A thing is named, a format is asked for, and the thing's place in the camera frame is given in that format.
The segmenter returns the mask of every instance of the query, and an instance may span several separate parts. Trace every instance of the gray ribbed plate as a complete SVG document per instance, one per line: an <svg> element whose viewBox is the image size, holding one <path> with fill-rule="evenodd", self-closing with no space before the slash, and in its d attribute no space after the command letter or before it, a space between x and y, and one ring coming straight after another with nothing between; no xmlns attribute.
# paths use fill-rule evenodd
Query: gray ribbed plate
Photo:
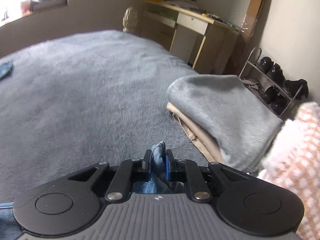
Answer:
<svg viewBox="0 0 320 240"><path fill-rule="evenodd" d="M43 238L23 234L18 240ZM208 204L195 203L185 194L132 194L121 204L106 207L91 227L59 240L300 240L295 233L256 237L224 223Z"/></svg>

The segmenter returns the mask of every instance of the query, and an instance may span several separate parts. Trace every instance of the metal screw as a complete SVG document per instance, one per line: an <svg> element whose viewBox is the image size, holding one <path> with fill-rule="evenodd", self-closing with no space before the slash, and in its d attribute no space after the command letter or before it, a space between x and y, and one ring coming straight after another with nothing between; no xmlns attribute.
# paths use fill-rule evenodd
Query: metal screw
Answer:
<svg viewBox="0 0 320 240"><path fill-rule="evenodd" d="M119 200L122 199L123 195L120 192L111 192L107 195L107 198L110 200Z"/></svg>
<svg viewBox="0 0 320 240"><path fill-rule="evenodd" d="M203 199L208 199L209 197L210 197L210 194L205 191L199 191L199 192L195 193L196 199L203 200Z"/></svg>

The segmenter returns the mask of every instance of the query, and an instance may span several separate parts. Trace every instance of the desk drawer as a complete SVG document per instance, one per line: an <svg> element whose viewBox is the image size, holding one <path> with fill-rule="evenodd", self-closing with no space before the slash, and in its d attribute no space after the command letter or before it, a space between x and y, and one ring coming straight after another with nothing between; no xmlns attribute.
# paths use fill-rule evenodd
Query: desk drawer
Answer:
<svg viewBox="0 0 320 240"><path fill-rule="evenodd" d="M191 29L202 35L205 34L208 23L190 15L179 13L177 24L180 24L188 29Z"/></svg>

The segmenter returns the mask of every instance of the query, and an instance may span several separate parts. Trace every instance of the shoe rack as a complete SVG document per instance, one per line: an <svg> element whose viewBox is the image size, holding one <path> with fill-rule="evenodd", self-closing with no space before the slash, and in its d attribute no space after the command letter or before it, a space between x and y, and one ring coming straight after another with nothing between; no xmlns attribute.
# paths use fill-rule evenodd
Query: shoe rack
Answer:
<svg viewBox="0 0 320 240"><path fill-rule="evenodd" d="M245 70L248 66L253 67L254 70L260 72L261 75L265 76L265 77L272 83L272 85L275 86L275 87L279 90L279 92L280 92L284 97L286 97L286 98L289 100L289 103L287 104L286 108L282 111L281 114L277 114L277 113L271 108L271 106L270 106L269 104L267 104L267 103L262 99L260 93L264 93L264 92L265 92L265 91L263 90L263 88L259 87L259 89L256 90L256 89L252 88L251 86L249 86L249 85L247 85L247 84L243 84L243 85L244 85L247 89L249 89L257 98L259 98L260 101L261 101L271 112L273 112L273 113L274 113L276 116L278 116L279 118L284 119L284 113L285 113L286 111L292 109L292 107L294 106L294 104L295 104L295 102L296 102L295 99L296 99L297 95L300 93L300 91L301 91L301 89L302 89L303 86L301 85L301 86L299 87L297 93L296 93L293 97L292 97L291 95L289 95L288 92L287 92L286 90L284 90L284 88L283 88L282 86L280 86L279 84L277 84L276 82L274 82L267 74L263 73L263 72L258 68L258 59L260 58L261 53L262 53L262 49L261 49L261 48L257 48L257 47L255 47L255 48L251 51L251 53L250 53L250 55L249 55L246 63L244 64L244 67L243 67L243 69L242 69L242 71L241 71L241 73L240 73L240 75L239 75L239 79L240 79L240 80L244 80L244 79L249 78L250 74L249 74L249 76L246 76L246 78L243 78L244 70Z"/></svg>

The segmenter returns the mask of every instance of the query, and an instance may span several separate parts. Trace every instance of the gray fuzzy blanket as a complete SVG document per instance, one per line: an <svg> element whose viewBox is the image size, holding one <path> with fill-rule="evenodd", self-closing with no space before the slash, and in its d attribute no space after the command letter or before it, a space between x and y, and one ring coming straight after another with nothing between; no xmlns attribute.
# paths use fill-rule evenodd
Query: gray fuzzy blanket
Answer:
<svg viewBox="0 0 320 240"><path fill-rule="evenodd" d="M255 97L237 76L183 77L168 88L169 101L216 138L225 164L257 171L282 120Z"/></svg>
<svg viewBox="0 0 320 240"><path fill-rule="evenodd" d="M47 41L0 81L0 202L101 160L118 165L164 140L207 161L166 110L166 90L195 72L153 41L117 31Z"/></svg>

